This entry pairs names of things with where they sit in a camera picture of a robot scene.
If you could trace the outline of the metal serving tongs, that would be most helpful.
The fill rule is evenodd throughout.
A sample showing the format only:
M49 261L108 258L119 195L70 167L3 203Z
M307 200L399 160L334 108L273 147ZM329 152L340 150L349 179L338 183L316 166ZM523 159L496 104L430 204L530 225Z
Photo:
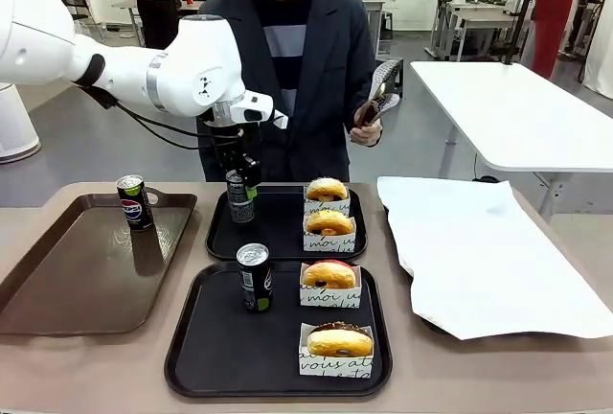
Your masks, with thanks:
M401 59L383 61L375 68L369 99L360 108L356 121L358 127L371 126L400 103L400 95L395 86L402 69Z

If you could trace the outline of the brown plastic serving tray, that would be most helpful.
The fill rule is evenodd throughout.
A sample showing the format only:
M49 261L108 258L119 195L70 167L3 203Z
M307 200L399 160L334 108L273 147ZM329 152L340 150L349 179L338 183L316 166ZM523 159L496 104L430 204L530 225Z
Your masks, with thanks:
M154 223L128 226L115 194L66 206L0 281L0 335L125 334L148 319L197 198L148 193Z

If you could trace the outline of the background wooden work table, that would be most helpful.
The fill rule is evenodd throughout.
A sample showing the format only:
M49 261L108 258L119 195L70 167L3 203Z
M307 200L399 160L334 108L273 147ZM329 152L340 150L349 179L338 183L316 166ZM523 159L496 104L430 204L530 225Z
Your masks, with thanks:
M182 6L178 11L178 16L183 18L188 15L198 14L200 6L207 0L183 0ZM136 0L124 0L112 5L112 8L127 11L129 14L133 32L137 38L138 44L141 47L145 46L145 40L142 32L142 22L137 11Z

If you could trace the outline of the person in red apron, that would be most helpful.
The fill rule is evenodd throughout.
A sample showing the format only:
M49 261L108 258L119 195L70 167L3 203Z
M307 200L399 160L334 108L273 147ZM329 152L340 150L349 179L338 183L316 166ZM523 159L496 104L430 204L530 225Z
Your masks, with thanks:
M548 79L556 63L573 0L536 0L534 7L534 59L532 70Z

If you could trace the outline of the grey background workbench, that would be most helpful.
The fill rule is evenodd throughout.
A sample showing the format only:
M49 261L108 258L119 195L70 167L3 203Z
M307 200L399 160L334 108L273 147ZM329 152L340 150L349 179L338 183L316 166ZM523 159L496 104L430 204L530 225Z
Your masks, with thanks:
M436 60L501 58L511 45L518 17L499 5L456 4L454 0L434 0L436 6L429 42L424 47Z

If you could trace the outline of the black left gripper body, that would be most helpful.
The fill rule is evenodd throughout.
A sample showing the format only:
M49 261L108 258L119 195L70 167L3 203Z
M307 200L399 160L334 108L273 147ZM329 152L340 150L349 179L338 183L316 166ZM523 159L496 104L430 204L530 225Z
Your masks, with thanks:
M216 158L224 173L244 168L243 139L241 126L210 127Z

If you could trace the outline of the large black square tray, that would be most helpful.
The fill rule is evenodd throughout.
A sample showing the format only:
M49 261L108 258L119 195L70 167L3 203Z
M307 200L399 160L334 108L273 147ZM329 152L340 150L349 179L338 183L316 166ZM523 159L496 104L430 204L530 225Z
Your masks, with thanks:
M392 373L392 355L376 282L363 273L357 309L303 307L297 262L272 264L269 310L244 306L238 265L213 264L193 280L171 341L165 377L176 393L210 398L355 398L380 390ZM303 376L301 327L343 321L371 329L375 354L369 378Z

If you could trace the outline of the black tray under paper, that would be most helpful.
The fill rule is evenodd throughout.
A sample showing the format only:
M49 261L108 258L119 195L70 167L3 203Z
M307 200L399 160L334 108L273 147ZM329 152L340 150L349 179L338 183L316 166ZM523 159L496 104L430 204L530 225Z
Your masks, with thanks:
M413 312L460 340L569 334L562 311L574 273L548 223L520 203L477 214L386 210Z

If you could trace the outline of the white paper sheet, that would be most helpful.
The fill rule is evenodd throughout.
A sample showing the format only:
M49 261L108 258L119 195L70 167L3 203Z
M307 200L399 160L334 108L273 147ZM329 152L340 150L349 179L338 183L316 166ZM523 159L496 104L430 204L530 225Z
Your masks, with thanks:
M613 336L613 311L521 208L510 183L381 176L413 313L468 340Z

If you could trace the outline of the chocolate donut in paper box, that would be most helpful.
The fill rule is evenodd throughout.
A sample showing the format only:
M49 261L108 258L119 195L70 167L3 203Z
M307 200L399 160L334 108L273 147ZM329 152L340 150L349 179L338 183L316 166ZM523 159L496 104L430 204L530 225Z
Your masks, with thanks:
M362 357L330 357L312 355L307 349L307 336L317 326L306 323L301 324L301 335L298 349L298 368L301 376L341 377L349 379L368 379L373 371L375 359L375 346L370 356ZM365 329L371 337L370 326Z

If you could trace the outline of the black green soda can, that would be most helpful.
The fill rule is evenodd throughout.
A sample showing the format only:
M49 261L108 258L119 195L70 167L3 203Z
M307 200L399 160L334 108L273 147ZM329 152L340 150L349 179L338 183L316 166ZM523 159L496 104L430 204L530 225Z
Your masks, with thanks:
M243 178L235 170L228 171L226 185L231 220L239 224L251 222L255 217L255 207Z
M237 252L245 308L267 311L272 302L272 274L269 251L261 243L248 243Z

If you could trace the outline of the small black square tray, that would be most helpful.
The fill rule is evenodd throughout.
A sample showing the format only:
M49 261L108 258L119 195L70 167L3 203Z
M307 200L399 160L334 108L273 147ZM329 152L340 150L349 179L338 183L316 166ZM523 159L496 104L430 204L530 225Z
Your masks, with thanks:
M240 247L257 242L268 248L272 261L310 262L328 258L354 265L356 258L366 249L368 238L359 195L350 191L350 196L350 215L355 218L356 236L355 248L348 253L307 252L303 249L304 203L302 188L298 185L259 187L255 198L255 219L246 224L232 222L227 194L222 193L213 212L206 248L219 260L233 261Z

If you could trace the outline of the black Pepsi soda can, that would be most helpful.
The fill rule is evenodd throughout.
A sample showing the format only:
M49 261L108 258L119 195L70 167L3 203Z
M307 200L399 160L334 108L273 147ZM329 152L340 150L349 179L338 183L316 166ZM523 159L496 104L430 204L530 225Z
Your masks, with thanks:
M129 174L116 181L116 188L128 226L143 231L153 225L145 182L142 176Z

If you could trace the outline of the chocolate nut topped donut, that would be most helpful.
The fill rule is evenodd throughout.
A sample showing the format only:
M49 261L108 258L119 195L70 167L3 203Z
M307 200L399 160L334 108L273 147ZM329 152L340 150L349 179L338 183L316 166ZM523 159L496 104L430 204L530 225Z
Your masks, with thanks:
M320 357L368 357L374 346L365 329L344 322L319 325L306 338L308 351Z

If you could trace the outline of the yellow frosted donut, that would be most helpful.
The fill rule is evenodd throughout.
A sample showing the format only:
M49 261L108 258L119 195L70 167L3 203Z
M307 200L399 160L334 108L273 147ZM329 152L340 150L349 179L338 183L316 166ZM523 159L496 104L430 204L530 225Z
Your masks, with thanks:
M313 201L306 198L306 188L304 191L304 215L310 216L313 213L322 211L322 210L332 210L342 213L345 216L350 215L351 209L351 197L341 201L332 201L332 202L320 202Z

